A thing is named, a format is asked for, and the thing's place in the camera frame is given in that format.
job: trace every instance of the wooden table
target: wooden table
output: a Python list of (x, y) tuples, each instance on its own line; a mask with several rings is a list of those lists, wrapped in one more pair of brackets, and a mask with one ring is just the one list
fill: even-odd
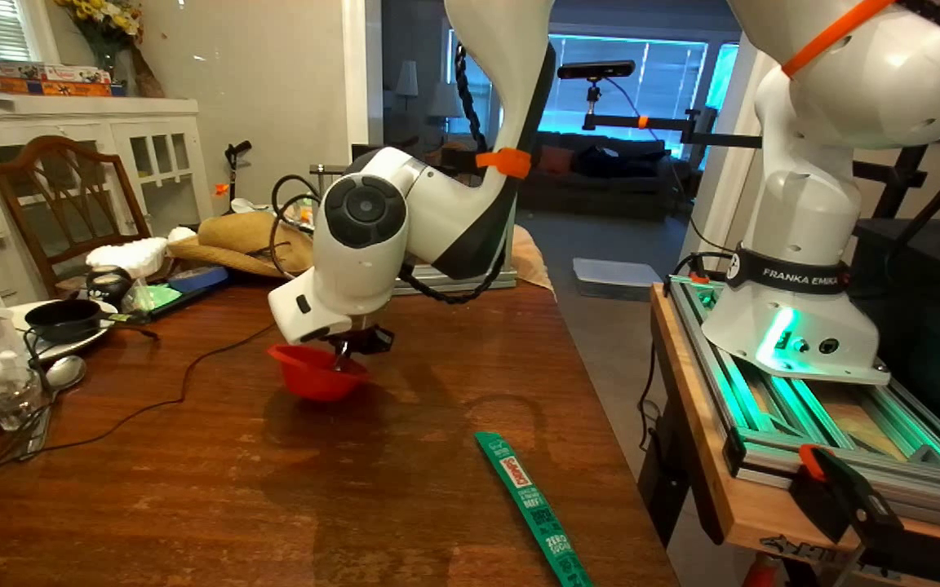
[[(685, 461), (681, 472), (689, 476), (710, 538), (719, 544), (772, 551), (780, 557), (799, 557), (828, 567), (847, 562), (858, 548), (856, 536), (847, 536), (847, 540), (834, 544), (799, 512), (786, 489), (730, 476), (725, 457), (727, 429), (704, 392), (710, 382), (665, 288), (653, 288), (651, 312), (662, 356), (674, 418), (678, 422), (678, 428), (685, 428), (685, 438), (678, 443), (685, 447), (678, 453)], [(913, 517), (904, 517), (904, 524), (912, 530), (940, 538), (940, 524)]]
[(677, 585), (549, 290), (400, 298), (383, 324), (394, 349), (340, 403), (281, 388), (265, 288), (163, 316), (161, 342), (113, 329), (49, 443), (182, 400), (0, 469), (0, 585), (551, 585), (484, 428), (599, 585)]

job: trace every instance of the white cabinet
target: white cabinet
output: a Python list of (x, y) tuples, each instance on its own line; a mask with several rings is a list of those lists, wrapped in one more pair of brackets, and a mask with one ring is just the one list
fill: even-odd
[[(157, 235), (178, 224), (200, 224), (215, 212), (205, 186), (195, 100), (0, 93), (0, 163), (38, 132), (66, 132), (118, 154)], [(9, 302), (45, 298), (4, 204), (0, 293)]]

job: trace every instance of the white wall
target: white wall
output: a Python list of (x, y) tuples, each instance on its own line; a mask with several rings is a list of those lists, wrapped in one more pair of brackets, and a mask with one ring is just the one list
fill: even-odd
[[(45, 3), (62, 62), (89, 62)], [(379, 132), (379, 0), (157, 0), (144, 3), (144, 54), (171, 98), (200, 100), (209, 186), (230, 180), (225, 146), (250, 141), (237, 166), (250, 203), (283, 173), (349, 163), (349, 142)]]

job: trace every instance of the robotic arm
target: robotic arm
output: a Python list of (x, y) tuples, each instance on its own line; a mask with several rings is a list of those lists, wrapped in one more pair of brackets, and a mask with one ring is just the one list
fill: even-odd
[[(551, 80), (551, 0), (447, 0), (445, 11), (495, 83), (495, 154), (526, 151)], [(401, 151), (375, 151), (320, 200), (312, 268), (270, 290), (281, 336), (358, 340), (409, 260), (435, 263), (447, 278), (485, 274), (503, 251), (513, 204), (513, 186), (495, 166), (479, 186), (468, 186)]]
[(730, 0), (785, 68), (756, 88), (763, 180), (730, 288), (703, 324), (763, 370), (884, 386), (877, 329), (842, 293), (856, 146), (940, 141), (940, 27), (890, 0)]

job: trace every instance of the green ruler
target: green ruler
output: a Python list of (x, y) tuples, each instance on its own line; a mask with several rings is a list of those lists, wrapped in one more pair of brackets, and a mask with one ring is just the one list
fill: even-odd
[(521, 512), (537, 544), (544, 555), (544, 564), (555, 570), (563, 587), (588, 587), (595, 585), (578, 555), (571, 551), (571, 540), (555, 516), (555, 508), (544, 503), (531, 476), (526, 472), (521, 461), (513, 453), (513, 447), (493, 435), (478, 429), (478, 447), (503, 478), (505, 491), (513, 495), (516, 508)]

